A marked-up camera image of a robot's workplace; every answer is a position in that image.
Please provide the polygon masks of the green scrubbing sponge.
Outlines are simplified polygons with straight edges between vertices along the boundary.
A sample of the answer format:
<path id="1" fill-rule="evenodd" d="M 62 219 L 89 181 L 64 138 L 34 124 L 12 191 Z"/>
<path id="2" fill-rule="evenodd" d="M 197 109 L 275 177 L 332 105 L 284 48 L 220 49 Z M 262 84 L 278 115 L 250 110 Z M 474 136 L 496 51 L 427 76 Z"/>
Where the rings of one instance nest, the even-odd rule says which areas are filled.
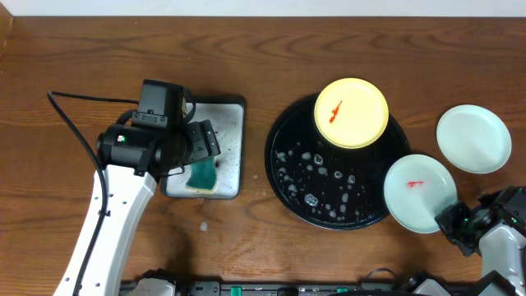
<path id="1" fill-rule="evenodd" d="M 217 183 L 215 159 L 209 158 L 190 166 L 191 174 L 186 187 L 196 191 L 212 192 Z"/>

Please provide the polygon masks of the mint plate with small stain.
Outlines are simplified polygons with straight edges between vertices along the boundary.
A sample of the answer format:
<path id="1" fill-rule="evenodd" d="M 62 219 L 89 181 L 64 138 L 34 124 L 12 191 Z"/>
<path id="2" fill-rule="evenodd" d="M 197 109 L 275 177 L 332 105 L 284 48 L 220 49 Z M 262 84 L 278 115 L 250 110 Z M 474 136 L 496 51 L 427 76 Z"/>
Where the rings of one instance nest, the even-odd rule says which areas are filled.
<path id="1" fill-rule="evenodd" d="M 440 230 L 435 217 L 457 202 L 455 182 L 439 161 L 406 155 L 390 167 L 384 181 L 385 203 L 394 218 L 418 234 Z"/>

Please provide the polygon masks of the mint plate with long stain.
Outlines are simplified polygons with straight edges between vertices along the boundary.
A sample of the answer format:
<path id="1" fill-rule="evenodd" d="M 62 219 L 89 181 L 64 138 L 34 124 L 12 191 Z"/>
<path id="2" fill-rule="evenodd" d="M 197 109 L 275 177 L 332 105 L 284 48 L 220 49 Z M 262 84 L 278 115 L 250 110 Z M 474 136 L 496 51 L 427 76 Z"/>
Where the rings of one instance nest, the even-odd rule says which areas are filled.
<path id="1" fill-rule="evenodd" d="M 492 111 L 473 104 L 447 110 L 437 123 L 436 140 L 449 162 L 470 173 L 497 171 L 512 151 L 504 122 Z"/>

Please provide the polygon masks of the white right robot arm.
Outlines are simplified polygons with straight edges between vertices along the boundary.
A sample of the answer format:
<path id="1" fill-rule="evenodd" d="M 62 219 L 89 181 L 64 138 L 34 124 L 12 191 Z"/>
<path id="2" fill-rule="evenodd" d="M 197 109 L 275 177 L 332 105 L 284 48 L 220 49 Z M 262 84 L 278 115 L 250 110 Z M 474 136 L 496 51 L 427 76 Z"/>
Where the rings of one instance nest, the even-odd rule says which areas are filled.
<path id="1" fill-rule="evenodd" d="M 508 187 L 457 201 L 435 216 L 441 232 L 466 256 L 482 258 L 482 277 L 467 295 L 525 295 L 525 188 Z"/>

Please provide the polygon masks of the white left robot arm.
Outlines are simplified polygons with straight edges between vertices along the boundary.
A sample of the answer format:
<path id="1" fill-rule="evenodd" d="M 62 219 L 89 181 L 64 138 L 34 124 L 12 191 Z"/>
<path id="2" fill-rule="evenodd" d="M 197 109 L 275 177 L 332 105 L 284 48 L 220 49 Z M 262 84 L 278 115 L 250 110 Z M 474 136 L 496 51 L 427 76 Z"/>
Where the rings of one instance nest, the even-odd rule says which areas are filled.
<path id="1" fill-rule="evenodd" d="M 93 192 L 57 295 L 116 295 L 136 228 L 160 184 L 221 152 L 210 121 L 113 124 L 99 135 Z"/>

